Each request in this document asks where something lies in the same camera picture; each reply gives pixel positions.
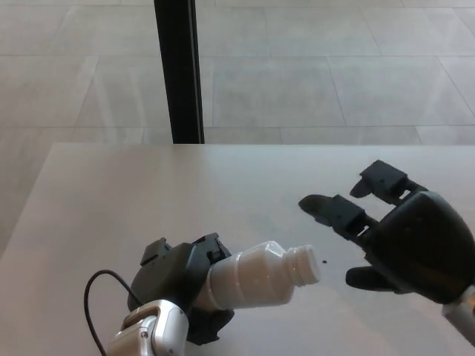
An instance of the bottle opening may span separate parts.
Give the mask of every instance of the bottle opening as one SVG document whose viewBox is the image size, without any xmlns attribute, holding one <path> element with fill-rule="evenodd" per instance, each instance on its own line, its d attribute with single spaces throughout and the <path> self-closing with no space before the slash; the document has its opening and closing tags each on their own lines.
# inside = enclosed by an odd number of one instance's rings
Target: bottle opening
<svg viewBox="0 0 475 356">
<path fill-rule="evenodd" d="M 320 280 L 315 251 L 310 245 L 290 248 L 285 253 L 287 270 L 292 283 L 298 287 L 315 284 Z"/>
</svg>

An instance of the white table surface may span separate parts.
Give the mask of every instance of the white table surface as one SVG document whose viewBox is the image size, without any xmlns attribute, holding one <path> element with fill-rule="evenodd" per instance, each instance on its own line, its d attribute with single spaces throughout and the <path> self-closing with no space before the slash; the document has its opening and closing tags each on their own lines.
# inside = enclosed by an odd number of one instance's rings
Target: white table surface
<svg viewBox="0 0 475 356">
<path fill-rule="evenodd" d="M 55 145 L 0 260 L 0 355 L 98 355 L 82 295 L 101 268 L 129 282 L 145 246 L 216 231 L 233 252 L 275 240 L 313 244 L 322 281 L 282 307 L 239 310 L 207 346 L 187 355 L 473 355 L 475 350 L 417 295 L 346 286 L 364 264 L 356 246 L 298 207 L 311 193 L 348 197 L 359 172 L 383 159 L 442 194 L 475 228 L 475 148 Z M 390 208 L 358 201 L 381 218 Z M 127 313 L 108 276 L 91 291 L 103 343 Z"/>
</svg>

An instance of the robotic arm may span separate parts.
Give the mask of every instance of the robotic arm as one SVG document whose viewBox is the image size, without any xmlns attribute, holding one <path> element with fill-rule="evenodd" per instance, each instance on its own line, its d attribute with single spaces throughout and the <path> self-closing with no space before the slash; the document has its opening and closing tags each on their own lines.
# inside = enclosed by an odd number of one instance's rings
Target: robotic arm
<svg viewBox="0 0 475 356">
<path fill-rule="evenodd" d="M 351 191 L 356 198 L 369 194 L 396 207 L 378 222 L 339 195 L 309 195 L 299 205 L 365 252 L 371 266 L 350 269 L 349 286 L 418 293 L 441 304 L 442 314 L 475 346 L 475 242 L 469 228 L 438 194 L 382 161 L 365 169 Z M 217 234 L 174 248 L 160 239 L 147 247 L 140 265 L 132 289 L 145 304 L 129 297 L 131 313 L 109 343 L 108 356 L 182 356 L 186 341 L 218 340 L 233 309 L 285 304 L 294 286 L 318 281 L 311 246 L 284 251 L 270 242 L 231 255 Z"/>
<path fill-rule="evenodd" d="M 310 195 L 300 207 L 363 249 L 368 267 L 347 272 L 349 286 L 415 292 L 442 304 L 442 314 L 475 346 L 475 242 L 457 212 L 407 174 L 374 162 L 350 193 L 374 194 L 396 207 L 381 221 L 336 195 Z"/>
<path fill-rule="evenodd" d="M 312 246 L 285 251 L 270 241 L 231 255 L 217 234 L 174 248 L 162 238 L 140 264 L 131 287 L 145 304 L 129 297 L 108 356 L 182 356 L 187 340 L 218 340 L 233 309 L 286 304 L 296 286 L 319 279 Z"/>
</svg>

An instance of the white plastic bottle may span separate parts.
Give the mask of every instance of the white plastic bottle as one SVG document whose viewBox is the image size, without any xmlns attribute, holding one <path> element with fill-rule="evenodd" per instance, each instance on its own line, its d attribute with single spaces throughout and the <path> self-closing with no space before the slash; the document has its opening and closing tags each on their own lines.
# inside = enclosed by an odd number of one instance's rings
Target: white plastic bottle
<svg viewBox="0 0 475 356">
<path fill-rule="evenodd" d="M 195 305 L 208 311 L 279 306 L 290 301 L 296 286 L 318 280 L 312 246 L 285 251 L 269 241 L 215 263 Z"/>
</svg>

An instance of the floor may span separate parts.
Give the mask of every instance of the floor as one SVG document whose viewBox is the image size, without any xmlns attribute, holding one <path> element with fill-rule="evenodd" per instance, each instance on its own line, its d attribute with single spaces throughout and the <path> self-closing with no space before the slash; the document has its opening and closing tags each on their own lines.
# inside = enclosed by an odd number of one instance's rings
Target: floor
<svg viewBox="0 0 475 356">
<path fill-rule="evenodd" d="M 475 0 L 196 1 L 207 142 L 475 144 Z M 1 253 L 53 142 L 171 142 L 153 0 L 0 0 L 0 113 Z"/>
</svg>

